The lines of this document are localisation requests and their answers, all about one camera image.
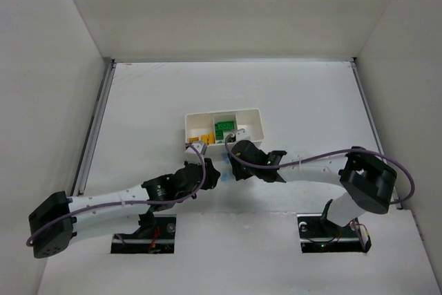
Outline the green lego brick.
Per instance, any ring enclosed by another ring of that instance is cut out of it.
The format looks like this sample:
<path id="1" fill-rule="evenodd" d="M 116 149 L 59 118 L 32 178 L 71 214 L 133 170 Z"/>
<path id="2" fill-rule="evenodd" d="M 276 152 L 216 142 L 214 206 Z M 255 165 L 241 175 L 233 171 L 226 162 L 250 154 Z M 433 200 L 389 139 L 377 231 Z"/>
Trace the green lego brick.
<path id="1" fill-rule="evenodd" d="M 216 131 L 215 132 L 215 143 L 216 144 L 221 144 L 223 143 L 226 138 L 229 136 L 230 132 L 229 131 Z"/>
<path id="2" fill-rule="evenodd" d="M 215 125 L 218 131 L 232 131 L 236 128 L 234 121 L 218 122 Z"/>

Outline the yellow curved lego brick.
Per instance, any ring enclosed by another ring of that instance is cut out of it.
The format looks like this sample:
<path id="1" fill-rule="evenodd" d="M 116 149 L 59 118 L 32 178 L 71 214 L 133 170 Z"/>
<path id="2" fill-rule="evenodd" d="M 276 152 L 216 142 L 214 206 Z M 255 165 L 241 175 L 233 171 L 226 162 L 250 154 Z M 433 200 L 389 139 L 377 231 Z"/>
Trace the yellow curved lego brick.
<path id="1" fill-rule="evenodd" d="M 189 144 L 192 144 L 194 142 L 198 142 L 198 141 L 201 141 L 201 140 L 202 140 L 201 137 L 190 137 L 189 138 Z"/>

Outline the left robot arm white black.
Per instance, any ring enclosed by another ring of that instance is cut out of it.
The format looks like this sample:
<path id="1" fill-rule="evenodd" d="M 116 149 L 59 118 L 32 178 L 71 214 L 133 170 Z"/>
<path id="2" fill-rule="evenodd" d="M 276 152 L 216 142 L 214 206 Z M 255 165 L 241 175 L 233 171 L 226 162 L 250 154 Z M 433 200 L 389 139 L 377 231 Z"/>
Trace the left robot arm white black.
<path id="1" fill-rule="evenodd" d="M 154 227 L 155 212 L 195 199 L 199 190 L 214 189 L 219 178 L 207 158 L 204 164 L 185 163 L 175 173 L 121 191 L 75 197 L 52 193 L 28 216 L 26 244 L 35 258 L 48 258 L 95 236 L 118 232 L 145 236 Z"/>

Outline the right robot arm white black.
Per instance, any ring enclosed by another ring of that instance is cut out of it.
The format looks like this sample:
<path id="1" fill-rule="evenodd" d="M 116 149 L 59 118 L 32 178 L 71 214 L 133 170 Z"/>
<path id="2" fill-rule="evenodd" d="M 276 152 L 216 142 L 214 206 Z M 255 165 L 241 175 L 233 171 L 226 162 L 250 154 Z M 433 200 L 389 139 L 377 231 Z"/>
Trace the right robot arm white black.
<path id="1" fill-rule="evenodd" d="M 344 227 L 364 213 L 387 214 L 397 172 L 378 155 L 354 146 L 324 156 L 304 157 L 284 150 L 268 153 L 249 140 L 227 151 L 236 180 L 257 177 L 265 182 L 315 182 L 342 187 L 323 209 L 324 222 Z"/>

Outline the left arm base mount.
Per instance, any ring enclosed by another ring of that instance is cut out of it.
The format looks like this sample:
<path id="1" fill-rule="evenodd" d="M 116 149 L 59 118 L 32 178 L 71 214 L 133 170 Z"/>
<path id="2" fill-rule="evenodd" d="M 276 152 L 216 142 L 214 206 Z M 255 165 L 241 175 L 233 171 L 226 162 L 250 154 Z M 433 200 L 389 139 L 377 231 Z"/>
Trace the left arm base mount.
<path id="1" fill-rule="evenodd" d="M 115 234 L 110 252 L 112 254 L 173 254 L 177 216 L 175 214 L 149 214 L 131 234 Z"/>

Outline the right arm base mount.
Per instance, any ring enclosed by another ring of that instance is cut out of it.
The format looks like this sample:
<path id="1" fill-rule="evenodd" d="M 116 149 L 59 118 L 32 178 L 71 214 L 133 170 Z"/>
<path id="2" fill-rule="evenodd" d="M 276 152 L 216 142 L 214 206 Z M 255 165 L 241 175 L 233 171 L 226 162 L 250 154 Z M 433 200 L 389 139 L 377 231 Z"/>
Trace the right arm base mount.
<path id="1" fill-rule="evenodd" d="M 371 236 L 367 227 L 359 223 L 358 218 L 341 227 L 327 219 L 332 200 L 329 200 L 323 212 L 298 214 L 300 248 L 303 254 L 320 253 L 362 253 L 367 254 L 372 248 Z"/>

